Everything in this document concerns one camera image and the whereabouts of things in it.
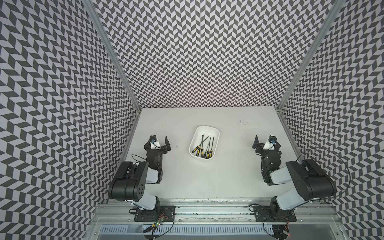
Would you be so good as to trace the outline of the right corner aluminium post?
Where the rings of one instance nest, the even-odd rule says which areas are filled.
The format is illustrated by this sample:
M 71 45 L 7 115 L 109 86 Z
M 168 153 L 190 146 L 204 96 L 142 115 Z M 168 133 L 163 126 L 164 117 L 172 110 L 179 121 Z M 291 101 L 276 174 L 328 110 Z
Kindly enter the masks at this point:
M 329 29 L 331 28 L 332 24 L 334 23 L 336 17 L 338 16 L 339 12 L 342 10 L 342 7 L 344 6 L 345 3 L 346 3 L 346 1 L 337 0 L 332 5 L 329 14 L 325 18 L 322 26 L 319 29 L 318 34 L 316 35 L 313 43 L 309 47 L 307 54 L 303 58 L 303 61 L 300 64 L 297 72 L 295 73 L 291 83 L 289 84 L 289 86 L 288 86 L 286 92 L 284 93 L 281 101 L 277 105 L 276 110 L 278 113 L 282 112 L 282 109 L 284 108 L 285 104 L 288 102 L 288 100 L 291 97 L 292 93 L 294 92 L 295 88 L 299 84 L 299 81 L 301 80 L 307 67 L 311 63 L 314 55 L 316 54 L 318 48 L 320 47 L 322 41 L 326 38 Z

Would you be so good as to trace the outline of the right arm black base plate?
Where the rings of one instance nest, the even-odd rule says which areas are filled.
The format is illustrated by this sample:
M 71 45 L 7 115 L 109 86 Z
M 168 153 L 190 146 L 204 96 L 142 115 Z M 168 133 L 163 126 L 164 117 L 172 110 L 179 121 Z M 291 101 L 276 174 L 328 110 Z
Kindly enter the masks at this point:
M 297 218 L 293 210 L 283 211 L 278 207 L 254 205 L 252 206 L 257 222 L 296 222 Z

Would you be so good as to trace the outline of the aluminium front rail frame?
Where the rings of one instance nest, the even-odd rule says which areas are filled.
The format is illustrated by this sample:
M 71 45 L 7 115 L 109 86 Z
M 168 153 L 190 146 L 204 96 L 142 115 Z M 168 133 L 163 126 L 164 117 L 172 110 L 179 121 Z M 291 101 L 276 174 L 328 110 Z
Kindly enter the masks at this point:
M 139 221 L 133 206 L 110 201 L 96 208 L 86 240 L 347 240 L 347 231 L 329 204 L 303 205 L 288 220 L 276 221 L 267 198 L 162 199 L 171 206 L 168 219 L 154 231 L 152 222 Z

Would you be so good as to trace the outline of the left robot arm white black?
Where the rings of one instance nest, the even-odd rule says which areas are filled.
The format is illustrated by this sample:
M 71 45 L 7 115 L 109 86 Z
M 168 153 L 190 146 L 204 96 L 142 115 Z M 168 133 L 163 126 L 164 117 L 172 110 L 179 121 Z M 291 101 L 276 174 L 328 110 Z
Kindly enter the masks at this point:
M 171 151 L 168 138 L 161 145 L 156 135 L 145 143 L 146 158 L 138 164 L 122 162 L 109 185 L 111 200 L 127 202 L 142 211 L 160 213 L 161 205 L 157 196 L 146 191 L 147 184 L 159 184 L 163 177 L 163 155 Z

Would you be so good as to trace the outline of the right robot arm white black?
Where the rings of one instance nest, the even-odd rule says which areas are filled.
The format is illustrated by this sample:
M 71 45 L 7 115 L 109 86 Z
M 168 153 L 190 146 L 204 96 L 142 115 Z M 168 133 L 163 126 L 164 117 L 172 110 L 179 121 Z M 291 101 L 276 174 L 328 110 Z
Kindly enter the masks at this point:
M 276 136 L 269 136 L 262 144 L 255 137 L 252 149 L 261 157 L 261 175 L 268 186 L 293 183 L 294 187 L 282 195 L 273 197 L 268 208 L 273 219 L 286 218 L 294 209 L 312 200 L 320 200 L 337 193 L 335 181 L 313 160 L 282 164 L 281 145 Z

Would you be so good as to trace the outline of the corner aluminium post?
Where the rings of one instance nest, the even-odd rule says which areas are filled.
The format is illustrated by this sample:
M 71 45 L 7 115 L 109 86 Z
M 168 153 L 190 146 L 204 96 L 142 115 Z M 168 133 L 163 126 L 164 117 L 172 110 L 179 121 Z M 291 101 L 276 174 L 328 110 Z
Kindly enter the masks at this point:
M 89 15 L 90 21 L 93 23 L 95 30 L 98 33 L 98 36 L 101 39 L 101 42 L 103 43 L 105 50 L 111 59 L 112 64 L 114 65 L 120 79 L 122 80 L 123 86 L 125 87 L 128 96 L 132 100 L 134 108 L 136 109 L 136 111 L 140 112 L 141 107 L 140 107 L 140 105 L 139 105 L 139 103 L 135 97 L 135 94 L 131 88 L 130 82 L 129 82 L 129 80 L 128 80 L 128 78 L 127 78 L 127 76 L 123 70 L 123 67 L 122 67 L 122 65 L 118 59 L 118 56 L 117 56 L 117 54 L 113 48 L 112 42 L 108 38 L 107 33 L 105 31 L 105 28 L 104 28 L 104 26 L 103 26 L 103 24 L 102 24 L 102 22 L 98 16 L 98 13 L 97 13 L 95 6 L 94 6 L 94 2 L 89 1 L 89 0 L 84 0 L 82 2 L 83 2 L 85 10 L 87 11 L 87 13 Z
M 336 17 L 338 16 L 339 12 L 342 10 L 342 7 L 344 6 L 345 3 L 346 3 L 346 1 L 337 0 L 332 5 L 329 14 L 325 18 L 322 26 L 319 29 L 318 34 L 316 35 L 313 43 L 309 47 L 307 54 L 303 58 L 303 61 L 300 64 L 297 72 L 295 73 L 291 83 L 289 84 L 289 86 L 288 86 L 286 92 L 284 93 L 281 101 L 277 105 L 276 110 L 278 113 L 282 112 L 282 109 L 284 108 L 285 104 L 288 102 L 288 100 L 291 97 L 292 93 L 294 92 L 295 88 L 299 84 L 299 81 L 301 80 L 307 67 L 311 63 L 314 55 L 316 54 L 318 48 L 320 47 L 322 41 L 326 38 L 329 29 L 331 28 L 332 24 L 334 23 Z

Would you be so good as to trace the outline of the white plastic storage box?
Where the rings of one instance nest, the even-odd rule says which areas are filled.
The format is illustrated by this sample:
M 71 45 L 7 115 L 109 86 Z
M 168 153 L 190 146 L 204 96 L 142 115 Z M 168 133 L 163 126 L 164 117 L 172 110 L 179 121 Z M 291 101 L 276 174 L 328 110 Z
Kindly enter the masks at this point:
M 204 136 L 204 139 L 206 137 L 208 137 L 205 141 L 204 141 L 204 153 L 205 151 L 207 150 L 207 147 L 208 147 L 208 144 L 209 144 L 209 141 L 210 141 L 210 138 L 211 138 L 211 145 L 212 145 L 212 139 L 213 137 L 215 137 L 215 140 L 214 140 L 214 146 L 213 146 L 213 156 L 212 158 L 209 158 L 209 159 L 204 159 L 204 156 L 203 157 L 200 157 L 199 156 L 196 156 L 196 154 L 192 154 L 192 150 L 201 144 L 201 141 L 202 141 L 202 135 L 205 134 Z M 192 158 L 195 158 L 199 161 L 210 161 L 210 160 L 213 160 L 214 156 L 215 156 L 215 153 L 216 153 L 216 150 L 217 150 L 217 147 L 218 147 L 218 143 L 219 143 L 219 139 L 220 139 L 220 131 L 217 129 L 217 128 L 214 128 L 214 127 L 210 127 L 210 126 L 199 126 L 197 127 L 195 133 L 194 133 L 194 136 L 192 138 L 192 141 L 191 141 L 191 144 L 190 144 L 190 147 L 189 147 L 189 154 Z

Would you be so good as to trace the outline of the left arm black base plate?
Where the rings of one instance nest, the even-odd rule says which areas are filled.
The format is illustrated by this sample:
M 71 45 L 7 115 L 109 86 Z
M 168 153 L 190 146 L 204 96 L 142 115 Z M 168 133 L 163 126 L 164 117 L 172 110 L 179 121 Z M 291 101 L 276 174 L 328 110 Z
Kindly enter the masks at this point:
M 137 210 L 134 222 L 154 223 L 160 218 L 162 218 L 164 222 L 173 222 L 175 220 L 175 213 L 175 206 L 160 206 L 159 208 L 151 211 Z

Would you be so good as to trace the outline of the left corner aluminium post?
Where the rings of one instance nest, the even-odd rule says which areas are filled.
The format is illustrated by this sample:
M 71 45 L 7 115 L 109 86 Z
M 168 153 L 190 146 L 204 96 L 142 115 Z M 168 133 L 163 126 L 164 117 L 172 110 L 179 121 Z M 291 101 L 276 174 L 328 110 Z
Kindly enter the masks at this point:
M 107 33 L 105 31 L 105 28 L 104 28 L 104 26 L 103 26 L 103 24 L 102 24 L 102 22 L 98 16 L 98 13 L 97 13 L 95 6 L 94 6 L 94 2 L 89 1 L 89 0 L 84 0 L 82 2 L 83 2 L 85 10 L 87 11 L 87 13 L 89 15 L 90 21 L 93 23 L 95 30 L 98 33 L 98 36 L 101 39 L 101 42 L 103 43 L 105 50 L 111 59 L 112 64 L 114 65 L 120 79 L 122 80 L 123 86 L 125 87 L 128 96 L 132 100 L 134 108 L 136 109 L 136 111 L 140 112 L 141 107 L 140 107 L 140 105 L 139 105 L 139 103 L 135 97 L 135 94 L 131 88 L 130 82 L 129 82 L 129 80 L 128 80 L 128 78 L 127 78 L 127 76 L 123 70 L 123 67 L 122 67 L 122 65 L 118 59 L 118 56 L 117 56 L 117 54 L 113 48 L 112 42 L 108 38 Z

